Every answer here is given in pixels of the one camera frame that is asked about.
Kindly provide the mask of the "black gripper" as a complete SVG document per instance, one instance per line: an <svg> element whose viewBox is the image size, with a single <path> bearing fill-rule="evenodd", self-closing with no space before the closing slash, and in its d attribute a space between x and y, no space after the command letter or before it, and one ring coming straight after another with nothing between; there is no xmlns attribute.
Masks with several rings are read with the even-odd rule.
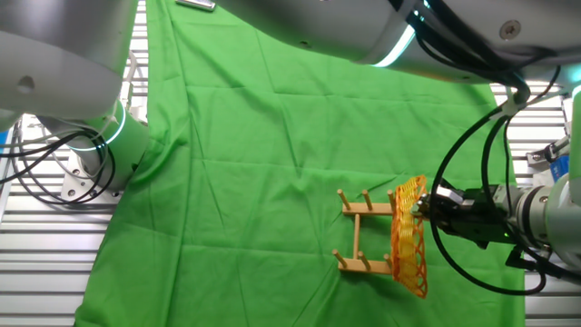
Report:
<svg viewBox="0 0 581 327"><path fill-rule="evenodd" d="M422 194L409 212L418 219L433 214L439 230L470 240L481 249L487 249L489 243L516 243L494 216L484 188L460 190L444 183L437 193Z"/></svg>

